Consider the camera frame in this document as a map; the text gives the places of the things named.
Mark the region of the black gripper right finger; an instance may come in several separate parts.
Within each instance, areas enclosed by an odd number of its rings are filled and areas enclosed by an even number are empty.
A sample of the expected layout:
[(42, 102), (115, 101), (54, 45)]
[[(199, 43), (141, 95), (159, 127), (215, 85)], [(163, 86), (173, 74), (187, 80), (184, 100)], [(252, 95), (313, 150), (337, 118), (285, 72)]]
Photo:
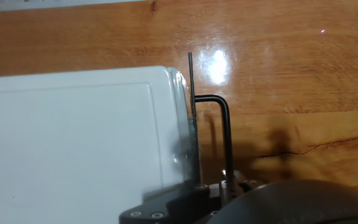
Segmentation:
[(238, 170), (234, 171), (234, 180), (231, 184), (227, 181), (225, 170), (221, 171), (221, 177), (222, 181), (219, 184), (219, 194), (222, 204), (228, 204), (244, 193), (260, 186), (258, 180), (246, 179)]

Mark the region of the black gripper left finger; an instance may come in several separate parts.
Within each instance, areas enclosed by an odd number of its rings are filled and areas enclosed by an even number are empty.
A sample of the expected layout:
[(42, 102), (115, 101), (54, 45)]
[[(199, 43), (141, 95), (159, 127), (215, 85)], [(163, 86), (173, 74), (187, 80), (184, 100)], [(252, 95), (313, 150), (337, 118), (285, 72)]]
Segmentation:
[(221, 207), (219, 184), (177, 185), (122, 212), (119, 224), (207, 223)]

